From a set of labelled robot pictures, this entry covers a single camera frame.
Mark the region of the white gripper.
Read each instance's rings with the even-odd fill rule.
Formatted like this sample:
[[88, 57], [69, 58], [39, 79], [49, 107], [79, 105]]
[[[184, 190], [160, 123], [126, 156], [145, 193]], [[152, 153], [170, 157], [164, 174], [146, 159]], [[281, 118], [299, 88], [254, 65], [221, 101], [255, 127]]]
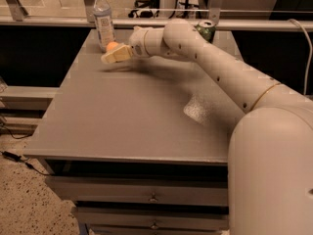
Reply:
[[146, 49], [145, 37], [149, 30], [149, 27], [134, 26], [134, 31], [129, 37], [130, 46], [124, 43], [118, 43], [116, 47], [101, 57], [101, 61], [104, 64], [127, 61], [132, 58], [132, 53], [139, 58], [148, 58], [150, 54]]

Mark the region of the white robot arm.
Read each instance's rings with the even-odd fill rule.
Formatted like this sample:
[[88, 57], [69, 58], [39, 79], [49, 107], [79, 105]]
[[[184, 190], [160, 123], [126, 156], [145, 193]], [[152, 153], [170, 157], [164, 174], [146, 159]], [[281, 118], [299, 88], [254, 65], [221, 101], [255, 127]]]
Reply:
[[244, 112], [228, 152], [230, 235], [313, 235], [313, 101], [214, 46], [210, 21], [135, 27], [102, 60], [187, 58]]

